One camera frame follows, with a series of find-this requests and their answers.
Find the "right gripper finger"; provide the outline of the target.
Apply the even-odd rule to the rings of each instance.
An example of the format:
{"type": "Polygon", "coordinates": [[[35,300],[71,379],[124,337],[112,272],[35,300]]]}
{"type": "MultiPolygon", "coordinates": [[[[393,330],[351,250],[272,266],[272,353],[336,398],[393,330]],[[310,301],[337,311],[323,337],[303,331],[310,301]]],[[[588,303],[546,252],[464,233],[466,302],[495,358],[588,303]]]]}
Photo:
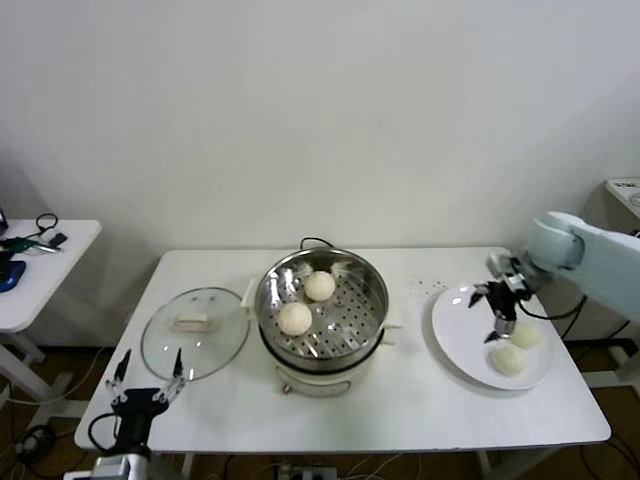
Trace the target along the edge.
{"type": "Polygon", "coordinates": [[[493,330],[487,335],[484,343],[487,344],[493,341],[510,338],[515,331],[515,327],[515,321],[496,319],[493,330]]]}
{"type": "Polygon", "coordinates": [[[493,282],[475,284],[474,290],[469,298],[468,306],[473,307],[480,300],[486,299],[490,301],[492,298],[493,282]]]}

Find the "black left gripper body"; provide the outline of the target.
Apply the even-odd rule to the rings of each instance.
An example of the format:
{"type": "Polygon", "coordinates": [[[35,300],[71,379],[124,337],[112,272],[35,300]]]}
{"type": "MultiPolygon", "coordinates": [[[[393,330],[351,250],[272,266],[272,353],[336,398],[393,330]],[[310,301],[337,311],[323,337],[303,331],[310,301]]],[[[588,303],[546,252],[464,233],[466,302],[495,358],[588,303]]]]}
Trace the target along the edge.
{"type": "Polygon", "coordinates": [[[128,389],[127,399],[112,406],[120,419],[111,452],[114,454],[149,454],[148,440],[153,420],[162,415],[169,402],[160,399],[159,388],[128,389]]]}

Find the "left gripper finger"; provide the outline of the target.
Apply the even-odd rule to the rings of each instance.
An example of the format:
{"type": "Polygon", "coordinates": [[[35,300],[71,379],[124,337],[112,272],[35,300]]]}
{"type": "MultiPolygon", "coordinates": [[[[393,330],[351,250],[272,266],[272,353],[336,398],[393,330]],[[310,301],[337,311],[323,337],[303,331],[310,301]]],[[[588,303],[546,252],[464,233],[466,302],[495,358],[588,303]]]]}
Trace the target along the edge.
{"type": "Polygon", "coordinates": [[[182,362],[182,349],[179,348],[176,354],[171,378],[155,394],[155,400],[174,401],[175,398],[181,393],[186,383],[187,379],[184,376],[184,367],[182,362]]]}
{"type": "Polygon", "coordinates": [[[106,388],[111,393],[111,405],[118,405],[127,401],[128,397],[123,388],[123,381],[129,365],[131,350],[127,350],[122,360],[118,363],[112,378],[105,382],[106,388]]]}

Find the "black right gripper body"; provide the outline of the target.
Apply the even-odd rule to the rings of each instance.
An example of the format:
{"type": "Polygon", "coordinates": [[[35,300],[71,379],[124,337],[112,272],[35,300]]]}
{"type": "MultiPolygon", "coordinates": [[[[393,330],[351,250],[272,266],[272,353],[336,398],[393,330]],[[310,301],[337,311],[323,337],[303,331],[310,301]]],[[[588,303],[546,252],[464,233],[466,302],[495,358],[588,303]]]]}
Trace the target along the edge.
{"type": "Polygon", "coordinates": [[[515,322],[517,320],[516,306],[523,299],[522,289],[512,290],[504,281],[490,281],[487,283],[487,301],[497,320],[515,322]]]}

